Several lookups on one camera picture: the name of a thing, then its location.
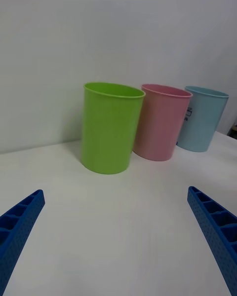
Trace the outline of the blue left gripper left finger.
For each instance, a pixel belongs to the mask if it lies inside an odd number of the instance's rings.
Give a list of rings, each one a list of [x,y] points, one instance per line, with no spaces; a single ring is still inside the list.
[[[44,205],[43,191],[38,189],[0,217],[0,295]]]

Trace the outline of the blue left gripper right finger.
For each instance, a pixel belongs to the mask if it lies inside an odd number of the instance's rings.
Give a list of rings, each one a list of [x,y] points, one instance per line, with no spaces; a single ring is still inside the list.
[[[237,217],[194,186],[187,202],[232,296],[237,294]]]

